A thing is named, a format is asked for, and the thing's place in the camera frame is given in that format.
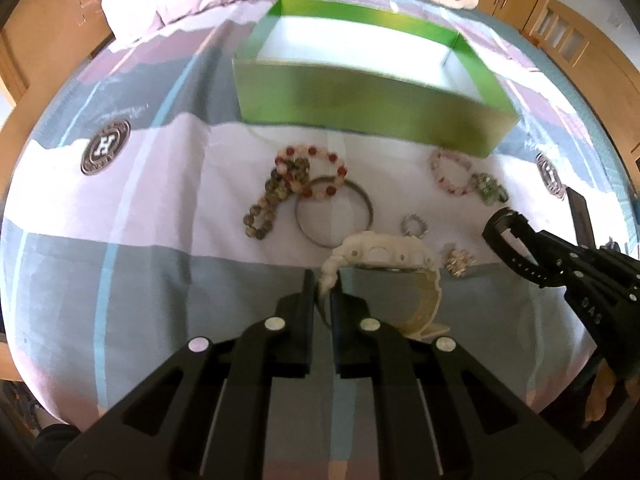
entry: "jewelry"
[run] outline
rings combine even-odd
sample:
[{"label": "jewelry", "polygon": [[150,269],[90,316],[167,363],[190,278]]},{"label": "jewelry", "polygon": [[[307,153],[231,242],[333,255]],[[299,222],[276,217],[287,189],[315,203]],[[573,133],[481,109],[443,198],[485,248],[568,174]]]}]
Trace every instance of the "jewelry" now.
[{"label": "jewelry", "polygon": [[[305,183],[297,183],[294,181],[289,172],[287,161],[298,160],[301,157],[314,156],[317,158],[326,158],[330,163],[337,167],[336,176],[324,189],[311,189],[310,186],[306,186]],[[287,182],[291,182],[291,189],[294,193],[302,195],[305,198],[315,198],[316,200],[324,200],[328,196],[333,196],[336,192],[344,186],[344,177],[347,175],[347,168],[344,165],[344,160],[341,159],[336,153],[328,152],[324,148],[317,148],[316,146],[307,146],[306,144],[297,144],[295,146],[287,146],[286,148],[278,152],[278,156],[275,159],[276,171]]]},{"label": "jewelry", "polygon": [[465,196],[475,191],[487,206],[492,206],[496,200],[503,203],[509,200],[507,190],[504,186],[500,185],[498,180],[490,173],[473,173],[464,186],[452,184],[442,171],[441,161],[443,158],[455,162],[469,172],[471,172],[472,163],[468,158],[458,152],[449,152],[447,150],[434,150],[431,152],[431,172],[438,186],[445,192],[454,196]]},{"label": "jewelry", "polygon": [[[411,231],[409,231],[410,222],[418,224],[418,234],[412,234]],[[400,224],[400,230],[402,231],[402,234],[404,236],[415,236],[416,238],[423,238],[424,235],[427,234],[428,229],[429,227],[427,225],[427,222],[425,222],[416,214],[405,216],[402,219],[402,223]]]},{"label": "jewelry", "polygon": [[[265,194],[257,203],[249,208],[249,214],[244,215],[242,223],[246,226],[244,233],[249,238],[263,240],[273,229],[273,221],[276,218],[276,208],[280,202],[284,202],[293,192],[292,185],[304,186],[309,182],[309,160],[299,157],[295,161],[285,162],[287,173],[291,180],[287,181],[278,173],[276,168],[271,170],[271,177],[264,184]],[[262,214],[262,225],[257,227],[256,219]]]},{"label": "jewelry", "polygon": [[540,177],[545,183],[545,187],[549,193],[558,197],[560,200],[564,199],[566,194],[566,187],[560,182],[560,176],[558,175],[558,169],[551,162],[551,160],[544,153],[536,155],[536,164]]},{"label": "jewelry", "polygon": [[[381,262],[375,257],[376,253],[380,253],[380,249],[390,255],[388,261]],[[414,272],[420,290],[420,303],[412,316],[404,323],[396,325],[396,328],[405,337],[416,340],[449,331],[448,326],[433,322],[442,297],[440,271],[435,265],[433,252],[418,238],[377,234],[373,231],[347,236],[320,269],[320,308],[324,307],[326,295],[337,283],[341,267]]]},{"label": "jewelry", "polygon": [[461,278],[475,260],[468,251],[457,250],[454,246],[444,266],[454,278]]},{"label": "jewelry", "polygon": [[[320,184],[323,182],[331,182],[332,181],[332,177],[330,176],[319,176],[315,179],[313,179],[308,186],[310,188],[312,188],[315,184]],[[365,229],[365,231],[368,231],[369,229],[371,229],[371,225],[373,224],[373,206],[371,205],[371,200],[369,199],[369,195],[367,195],[367,193],[360,187],[358,186],[358,184],[356,184],[355,182],[351,181],[351,180],[344,180],[344,186],[345,187],[349,187],[350,189],[353,189],[358,195],[360,195],[360,197],[362,198],[362,200],[364,201],[364,203],[367,205],[367,211],[369,212],[369,222],[367,223],[367,227]],[[298,225],[300,231],[302,231],[302,234],[305,235],[305,238],[307,240],[309,240],[311,243],[317,245],[318,247],[322,247],[325,249],[335,249],[336,246],[331,246],[331,245],[325,245],[322,244],[316,240],[314,240],[306,231],[305,229],[302,227],[302,224],[300,223],[300,201],[302,198],[307,198],[304,195],[299,194],[296,197],[296,207],[294,209],[295,212],[295,216],[296,216],[296,224]]]}]

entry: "silver ring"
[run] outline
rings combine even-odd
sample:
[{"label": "silver ring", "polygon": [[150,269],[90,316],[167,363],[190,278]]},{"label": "silver ring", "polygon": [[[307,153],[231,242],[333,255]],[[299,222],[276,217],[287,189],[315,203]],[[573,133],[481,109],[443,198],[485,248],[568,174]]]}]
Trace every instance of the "silver ring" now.
[{"label": "silver ring", "polygon": [[[332,176],[319,176],[319,177],[313,179],[307,185],[309,187],[313,187],[314,184],[319,184],[320,182],[333,182],[334,178],[335,177],[332,177]],[[367,211],[369,212],[369,223],[367,224],[367,227],[365,229],[363,229],[363,230],[364,231],[369,231],[371,229],[371,225],[373,224],[373,206],[371,205],[371,200],[369,199],[369,195],[367,195],[367,193],[365,193],[365,191],[360,186],[358,186],[358,184],[356,184],[353,180],[347,180],[345,178],[344,179],[344,186],[348,187],[350,189],[353,189],[357,194],[360,195],[360,197],[364,200],[364,203],[367,205]],[[296,224],[298,225],[298,228],[300,229],[302,234],[305,235],[305,238],[307,240],[309,240],[311,243],[313,243],[314,245],[317,245],[318,247],[322,247],[323,249],[335,249],[336,247],[340,247],[342,245],[342,242],[340,242],[336,246],[321,244],[320,242],[314,240],[305,231],[305,229],[302,227],[302,224],[300,223],[300,216],[299,216],[299,209],[300,209],[300,201],[301,201],[301,199],[302,199],[302,195],[297,195],[296,196],[296,207],[294,209],[294,213],[295,213],[295,216],[296,216]]]},{"label": "silver ring", "polygon": [[[416,222],[418,224],[418,226],[420,227],[419,234],[414,235],[411,233],[411,231],[409,231],[409,222]],[[427,231],[429,230],[429,226],[427,225],[427,222],[425,222],[418,215],[412,214],[409,216],[405,216],[402,219],[402,223],[400,224],[400,229],[404,236],[415,236],[417,238],[424,238],[424,235],[427,234]]]}]

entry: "white screw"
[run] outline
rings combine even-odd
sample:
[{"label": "white screw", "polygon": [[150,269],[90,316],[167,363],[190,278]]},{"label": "white screw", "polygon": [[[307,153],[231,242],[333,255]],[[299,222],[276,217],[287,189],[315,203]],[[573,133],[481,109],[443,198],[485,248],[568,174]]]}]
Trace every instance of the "white screw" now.
[{"label": "white screw", "polygon": [[264,326],[267,330],[282,330],[285,325],[284,319],[277,316],[264,320]]},{"label": "white screw", "polygon": [[456,349],[456,342],[450,337],[439,337],[436,348],[441,352],[453,352]]},{"label": "white screw", "polygon": [[194,337],[189,341],[189,350],[192,352],[204,352],[209,348],[209,340],[206,337]]},{"label": "white screw", "polygon": [[380,328],[380,322],[373,317],[366,317],[360,322],[360,328],[365,332],[375,332]]}]

